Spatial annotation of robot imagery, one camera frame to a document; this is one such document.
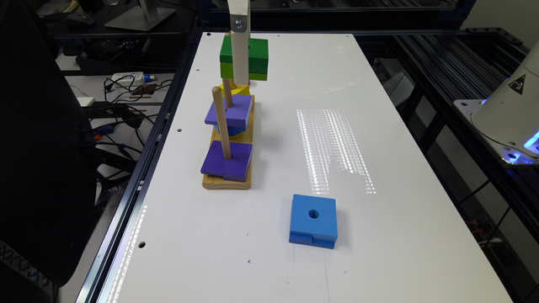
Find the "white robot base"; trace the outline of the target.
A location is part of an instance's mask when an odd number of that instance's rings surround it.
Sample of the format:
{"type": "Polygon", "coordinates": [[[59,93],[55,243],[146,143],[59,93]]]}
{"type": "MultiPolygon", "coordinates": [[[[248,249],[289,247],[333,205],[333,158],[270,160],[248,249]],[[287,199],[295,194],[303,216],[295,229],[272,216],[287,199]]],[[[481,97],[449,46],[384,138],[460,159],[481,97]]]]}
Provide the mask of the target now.
{"type": "Polygon", "coordinates": [[[486,99],[453,105],[508,165],[538,164],[538,46],[486,99]]]}

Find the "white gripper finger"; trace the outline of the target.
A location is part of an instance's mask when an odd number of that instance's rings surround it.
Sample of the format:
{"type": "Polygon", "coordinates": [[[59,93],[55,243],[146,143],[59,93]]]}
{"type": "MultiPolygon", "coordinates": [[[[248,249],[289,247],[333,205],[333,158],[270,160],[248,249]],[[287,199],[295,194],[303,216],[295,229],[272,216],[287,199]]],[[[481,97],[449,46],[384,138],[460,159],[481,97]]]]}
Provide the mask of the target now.
{"type": "Polygon", "coordinates": [[[228,0],[232,40],[232,65],[234,82],[248,85],[248,40],[250,38],[250,1],[228,0]]]}

